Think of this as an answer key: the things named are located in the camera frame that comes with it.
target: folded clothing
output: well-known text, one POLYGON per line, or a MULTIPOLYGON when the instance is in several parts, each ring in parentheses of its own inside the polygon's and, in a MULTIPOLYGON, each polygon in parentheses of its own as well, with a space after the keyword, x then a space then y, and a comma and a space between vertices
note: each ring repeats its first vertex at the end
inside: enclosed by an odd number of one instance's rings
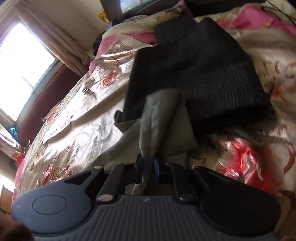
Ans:
POLYGON ((137 52, 122 121, 140 118, 146 95, 165 88, 180 90, 196 135, 252 124, 271 106, 251 59, 210 18, 173 43, 137 52))

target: beige curtain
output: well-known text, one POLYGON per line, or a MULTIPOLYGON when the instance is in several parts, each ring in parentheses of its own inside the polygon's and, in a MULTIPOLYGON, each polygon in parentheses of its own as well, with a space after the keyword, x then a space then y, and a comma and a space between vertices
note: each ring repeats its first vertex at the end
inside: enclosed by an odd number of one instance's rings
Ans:
POLYGON ((21 0, 13 8, 23 24, 68 68, 83 76, 89 57, 75 40, 56 26, 28 0, 21 0))

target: wooden furniture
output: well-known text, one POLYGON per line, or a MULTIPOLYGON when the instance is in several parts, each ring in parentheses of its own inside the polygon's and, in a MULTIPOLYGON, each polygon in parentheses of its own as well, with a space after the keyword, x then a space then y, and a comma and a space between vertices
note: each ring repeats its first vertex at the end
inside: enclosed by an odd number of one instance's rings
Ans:
POLYGON ((0 184, 0 211, 11 218, 11 202, 13 193, 0 184))

